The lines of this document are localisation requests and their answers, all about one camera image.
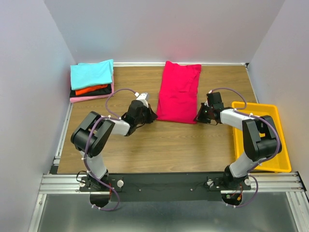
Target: stack of folded clothes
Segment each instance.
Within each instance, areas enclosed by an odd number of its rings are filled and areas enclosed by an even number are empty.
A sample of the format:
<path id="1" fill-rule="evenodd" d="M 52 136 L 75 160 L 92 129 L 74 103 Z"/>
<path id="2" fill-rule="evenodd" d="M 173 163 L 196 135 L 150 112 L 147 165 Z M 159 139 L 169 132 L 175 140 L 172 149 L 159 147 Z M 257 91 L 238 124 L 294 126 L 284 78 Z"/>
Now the stack of folded clothes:
<path id="1" fill-rule="evenodd" d="M 113 60 L 71 65 L 70 102 L 106 98 L 114 91 Z"/>

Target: white wall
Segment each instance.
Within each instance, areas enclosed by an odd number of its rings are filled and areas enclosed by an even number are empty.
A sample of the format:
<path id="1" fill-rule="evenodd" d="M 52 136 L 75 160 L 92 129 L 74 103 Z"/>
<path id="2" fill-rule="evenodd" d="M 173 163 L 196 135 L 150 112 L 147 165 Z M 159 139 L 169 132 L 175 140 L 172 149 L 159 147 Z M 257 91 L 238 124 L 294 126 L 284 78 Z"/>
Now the white wall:
<path id="1" fill-rule="evenodd" d="M 0 231 L 25 232 L 52 164 L 75 63 L 42 0 L 1 1 Z"/>
<path id="2" fill-rule="evenodd" d="M 77 62 L 250 62 L 284 0 L 45 0 Z"/>
<path id="3" fill-rule="evenodd" d="M 309 1 L 287 0 L 249 65 L 262 103 L 277 105 L 294 171 L 309 188 Z"/>

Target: yellow plastic bin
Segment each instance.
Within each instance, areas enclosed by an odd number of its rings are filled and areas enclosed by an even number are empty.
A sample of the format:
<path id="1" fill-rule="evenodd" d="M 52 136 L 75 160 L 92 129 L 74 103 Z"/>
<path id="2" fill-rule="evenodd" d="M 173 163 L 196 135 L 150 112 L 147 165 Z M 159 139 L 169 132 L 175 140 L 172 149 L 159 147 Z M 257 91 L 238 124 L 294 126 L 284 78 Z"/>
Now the yellow plastic bin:
<path id="1" fill-rule="evenodd" d="M 244 107 L 243 102 L 234 101 L 232 103 L 233 108 L 241 108 Z M 288 155 L 288 151 L 286 149 L 286 144 L 282 132 L 282 127 L 280 123 L 280 117 L 278 113 L 278 109 L 275 105 L 268 105 L 268 104 L 257 104 L 257 103 L 248 103 L 247 108 L 245 110 L 240 110 L 241 112 L 250 114 L 253 113 L 257 116 L 265 116 L 270 115 L 274 122 L 278 132 L 278 135 L 281 140 L 282 144 L 282 151 L 277 154 L 273 159 L 262 163 L 261 166 L 257 166 L 255 170 L 263 170 L 263 171 L 272 171 L 272 172 L 285 172 L 289 173 L 292 168 L 290 164 L 290 159 Z M 241 156 L 243 153 L 243 138 L 242 138 L 242 131 L 233 128 L 234 134 L 234 148 L 235 148 L 235 156 L 236 159 Z"/>

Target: wooden table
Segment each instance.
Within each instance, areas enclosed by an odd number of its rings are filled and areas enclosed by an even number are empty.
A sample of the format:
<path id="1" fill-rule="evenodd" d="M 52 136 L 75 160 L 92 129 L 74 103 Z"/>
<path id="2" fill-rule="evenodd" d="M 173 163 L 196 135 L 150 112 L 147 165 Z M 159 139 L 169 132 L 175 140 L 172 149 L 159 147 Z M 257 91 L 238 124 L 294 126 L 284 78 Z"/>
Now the wooden table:
<path id="1" fill-rule="evenodd" d="M 149 103 L 156 112 L 158 93 L 164 67 L 115 67 L 115 90 L 128 87 L 150 93 Z M 248 102 L 255 102 L 253 90 L 243 66 L 203 66 L 198 87 L 198 105 L 206 93 L 216 87 L 239 91 Z M 241 99 L 233 92 L 222 90 L 225 106 Z M 122 115 L 135 96 L 120 91 L 109 101 L 111 110 Z M 70 122 L 60 159 L 59 174 L 75 174 L 85 170 L 80 153 L 70 136 L 90 111 L 108 115 L 106 99 L 73 104 Z M 227 125 L 195 125 L 155 121 L 129 137 L 110 136 L 103 150 L 104 162 L 110 173 L 199 172 L 223 171 L 235 160 L 233 132 Z"/>

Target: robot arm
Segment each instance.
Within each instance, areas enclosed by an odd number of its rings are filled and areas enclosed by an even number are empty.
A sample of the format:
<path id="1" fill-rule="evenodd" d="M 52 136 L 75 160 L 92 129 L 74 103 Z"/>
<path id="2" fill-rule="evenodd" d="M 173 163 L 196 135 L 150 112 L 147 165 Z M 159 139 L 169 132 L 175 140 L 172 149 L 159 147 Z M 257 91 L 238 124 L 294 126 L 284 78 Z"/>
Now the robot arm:
<path id="1" fill-rule="evenodd" d="M 261 118 L 276 129 L 271 116 Z M 227 124 L 243 132 L 244 152 L 225 168 L 223 181 L 226 186 L 239 185 L 247 178 L 248 172 L 271 157 L 276 150 L 277 140 L 273 130 L 259 119 L 241 115 L 231 107 L 224 107 L 219 92 L 207 94 L 207 102 L 201 104 L 195 120 L 208 124 L 211 120 L 215 120 L 217 123 Z"/>
<path id="2" fill-rule="evenodd" d="M 100 154 L 109 136 L 111 134 L 130 136 L 138 128 L 139 124 L 149 124 L 157 118 L 148 103 L 148 99 L 149 94 L 142 93 L 136 100 L 131 102 L 128 111 L 121 118 L 111 118 L 109 116 L 98 123 L 95 133 L 90 138 L 87 152 L 88 158 L 86 159 L 88 167 L 98 179 L 102 179 L 108 172 Z M 102 115 L 96 112 L 90 112 L 71 136 L 71 142 L 80 151 L 82 157 L 84 157 L 90 130 L 101 117 Z"/>

